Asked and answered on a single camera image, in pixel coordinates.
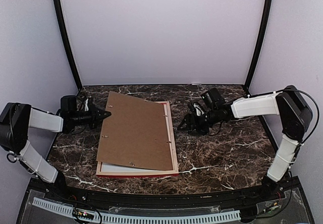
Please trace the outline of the brown cardboard backing board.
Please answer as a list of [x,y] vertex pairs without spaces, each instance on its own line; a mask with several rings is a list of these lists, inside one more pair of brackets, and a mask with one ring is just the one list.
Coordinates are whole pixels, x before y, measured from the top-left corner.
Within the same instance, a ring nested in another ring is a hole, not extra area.
[[97,161],[170,171],[170,150],[164,106],[138,97],[109,92],[103,120]]

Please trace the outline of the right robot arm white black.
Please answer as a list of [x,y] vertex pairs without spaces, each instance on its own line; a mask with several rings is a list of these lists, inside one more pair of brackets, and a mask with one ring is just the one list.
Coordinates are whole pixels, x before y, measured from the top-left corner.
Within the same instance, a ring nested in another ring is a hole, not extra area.
[[190,112],[184,116],[177,129],[190,135],[209,134],[215,124],[248,117],[277,116],[281,124],[281,141],[275,158],[258,188],[258,197],[268,201],[277,192],[278,183],[294,164],[300,148],[318,126],[320,111],[314,98],[293,85],[256,95],[226,101],[216,88],[203,93],[199,102],[188,105]]

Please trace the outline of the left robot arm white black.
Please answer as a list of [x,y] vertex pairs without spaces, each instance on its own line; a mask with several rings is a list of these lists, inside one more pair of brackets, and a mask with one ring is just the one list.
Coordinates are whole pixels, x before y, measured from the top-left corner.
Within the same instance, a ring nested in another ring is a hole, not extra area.
[[46,183],[54,184],[51,193],[60,201],[71,198],[71,190],[62,182],[64,175],[49,164],[31,145],[29,129],[41,129],[53,133],[72,133],[78,126],[95,129],[104,119],[111,116],[109,111],[96,107],[91,98],[77,107],[77,97],[66,95],[61,98],[57,114],[43,111],[29,104],[9,102],[1,113],[1,147],[7,151],[11,163],[19,161]]

